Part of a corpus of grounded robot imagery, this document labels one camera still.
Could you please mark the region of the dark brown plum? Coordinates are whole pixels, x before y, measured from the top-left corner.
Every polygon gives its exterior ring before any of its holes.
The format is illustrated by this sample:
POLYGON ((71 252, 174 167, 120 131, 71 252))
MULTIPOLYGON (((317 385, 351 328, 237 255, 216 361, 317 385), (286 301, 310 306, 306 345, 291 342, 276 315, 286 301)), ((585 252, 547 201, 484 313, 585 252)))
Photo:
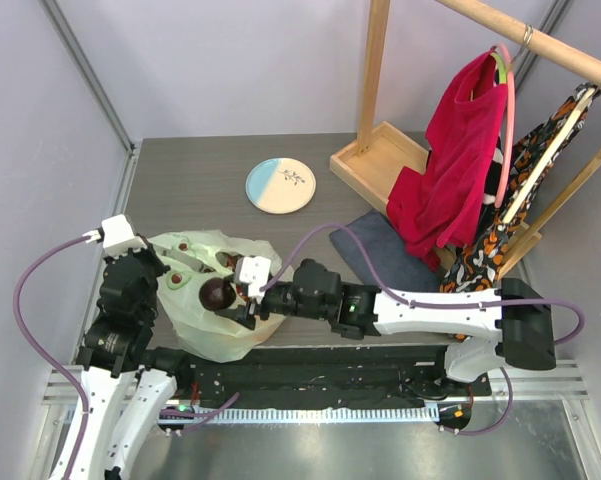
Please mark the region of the dark brown plum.
POLYGON ((236 300, 236 292, 229 281, 215 277, 204 282, 199 290, 199 301, 208 311, 227 309, 236 300))

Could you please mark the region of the red strawberries cluster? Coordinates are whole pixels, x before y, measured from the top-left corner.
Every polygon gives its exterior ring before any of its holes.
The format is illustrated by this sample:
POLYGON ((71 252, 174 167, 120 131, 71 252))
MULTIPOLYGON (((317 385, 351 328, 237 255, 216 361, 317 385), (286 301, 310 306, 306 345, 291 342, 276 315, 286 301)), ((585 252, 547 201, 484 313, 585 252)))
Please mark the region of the red strawberries cluster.
POLYGON ((219 251, 215 255, 216 261, 223 267, 235 271, 238 261, 242 258, 240 254, 219 251))

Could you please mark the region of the green avocado print plastic bag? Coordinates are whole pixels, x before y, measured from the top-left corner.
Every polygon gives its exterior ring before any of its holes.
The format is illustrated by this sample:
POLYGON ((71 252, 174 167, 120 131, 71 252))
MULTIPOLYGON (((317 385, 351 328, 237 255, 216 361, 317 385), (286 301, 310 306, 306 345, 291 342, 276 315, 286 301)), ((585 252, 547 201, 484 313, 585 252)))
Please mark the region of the green avocado print plastic bag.
POLYGON ((219 251, 267 257, 272 261, 270 271, 279 271, 282 259, 269 242, 229 237, 219 230, 163 233, 149 242, 170 267, 158 279, 158 298, 181 349, 218 363, 240 360, 268 340, 286 320, 283 315, 273 314, 266 321, 258 319, 256 328, 248 330, 206 310, 198 297, 205 281, 234 273, 216 261, 219 251))

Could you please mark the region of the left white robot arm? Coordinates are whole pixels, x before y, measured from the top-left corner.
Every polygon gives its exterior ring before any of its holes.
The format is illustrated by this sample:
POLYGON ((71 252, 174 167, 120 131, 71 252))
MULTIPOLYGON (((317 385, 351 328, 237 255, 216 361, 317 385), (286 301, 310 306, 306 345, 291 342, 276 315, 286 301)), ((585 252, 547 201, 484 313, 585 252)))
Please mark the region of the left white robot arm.
POLYGON ((193 385, 189 355, 149 348, 157 317, 158 279, 166 274, 151 249, 106 257, 98 315, 77 357, 86 398, 74 413, 54 479, 127 479, 159 413, 193 385))

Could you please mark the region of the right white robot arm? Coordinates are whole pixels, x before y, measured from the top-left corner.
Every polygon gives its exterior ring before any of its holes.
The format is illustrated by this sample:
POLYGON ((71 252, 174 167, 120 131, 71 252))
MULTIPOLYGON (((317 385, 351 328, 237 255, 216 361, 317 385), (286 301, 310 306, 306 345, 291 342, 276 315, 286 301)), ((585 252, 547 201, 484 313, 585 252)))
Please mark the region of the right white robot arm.
POLYGON ((269 260, 244 257, 220 281, 223 296, 242 296, 215 314, 252 330, 273 314, 321 320, 343 338, 399 333, 460 336, 431 371, 437 391, 452 395, 481 374, 504 366, 548 371, 557 364, 549 304, 517 278, 469 293, 418 293, 342 281, 336 272, 303 260, 289 281, 266 273, 269 260))

